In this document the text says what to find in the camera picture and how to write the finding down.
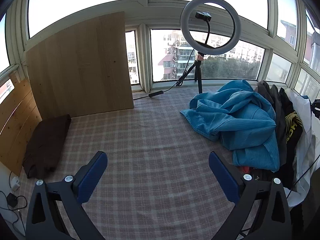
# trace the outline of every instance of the yellow and black garment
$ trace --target yellow and black garment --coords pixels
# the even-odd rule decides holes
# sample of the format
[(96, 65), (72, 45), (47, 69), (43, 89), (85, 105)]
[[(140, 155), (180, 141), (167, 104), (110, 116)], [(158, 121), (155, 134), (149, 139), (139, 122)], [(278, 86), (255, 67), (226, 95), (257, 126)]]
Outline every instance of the yellow and black garment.
[(300, 126), (302, 128), (302, 122), (300, 120), (300, 117), (298, 116), (296, 111), (293, 111), (292, 113), (288, 114), (285, 117), (285, 133), (286, 133), (286, 141), (290, 140), (292, 135), (295, 133), (296, 129)]

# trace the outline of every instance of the plywood panel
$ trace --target plywood panel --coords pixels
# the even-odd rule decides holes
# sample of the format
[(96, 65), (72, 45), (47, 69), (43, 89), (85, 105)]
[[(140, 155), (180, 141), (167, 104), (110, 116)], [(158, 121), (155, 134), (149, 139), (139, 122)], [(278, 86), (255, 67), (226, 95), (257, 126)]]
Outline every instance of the plywood panel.
[(27, 79), (22, 80), (20, 83), (14, 83), (14, 89), (0, 104), (0, 131), (8, 121), (12, 112), (30, 91), (31, 87)]
[(2, 163), (7, 162), (10, 150), (18, 133), (20, 132), (20, 129), (35, 107), (36, 102), (33, 94), (32, 92), (29, 92), (5, 124), (0, 134), (0, 160)]
[(133, 108), (124, 12), (68, 27), (26, 53), (43, 119)]
[(26, 152), (27, 143), (41, 120), (38, 108), (35, 106), (19, 131), (10, 150), (9, 157), (6, 163), (4, 163), (4, 165), (17, 176), (19, 176), (21, 172), (22, 160)]

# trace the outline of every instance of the brown cushion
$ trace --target brown cushion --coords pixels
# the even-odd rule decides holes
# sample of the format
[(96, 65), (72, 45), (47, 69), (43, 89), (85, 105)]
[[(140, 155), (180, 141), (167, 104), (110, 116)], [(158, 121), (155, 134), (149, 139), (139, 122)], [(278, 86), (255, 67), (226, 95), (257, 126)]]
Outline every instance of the brown cushion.
[(69, 114), (41, 121), (27, 144), (22, 162), (29, 178), (43, 179), (57, 167), (71, 117)]

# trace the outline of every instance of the wall outlet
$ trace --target wall outlet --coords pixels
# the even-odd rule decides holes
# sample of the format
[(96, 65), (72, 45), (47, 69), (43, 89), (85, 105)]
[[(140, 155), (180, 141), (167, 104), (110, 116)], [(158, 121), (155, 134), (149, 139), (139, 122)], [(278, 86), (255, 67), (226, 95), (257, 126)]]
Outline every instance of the wall outlet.
[(20, 187), (20, 181), (18, 176), (14, 176), (11, 180), (11, 189), (16, 191)]

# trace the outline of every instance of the blue jacket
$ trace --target blue jacket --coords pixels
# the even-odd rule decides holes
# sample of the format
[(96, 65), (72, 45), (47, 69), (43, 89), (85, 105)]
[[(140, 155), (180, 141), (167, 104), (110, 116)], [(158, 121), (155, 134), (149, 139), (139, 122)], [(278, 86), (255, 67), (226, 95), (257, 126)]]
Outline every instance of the blue jacket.
[(245, 80), (233, 80), (218, 92), (196, 95), (181, 113), (192, 128), (233, 150), (233, 164), (277, 171), (276, 114)]

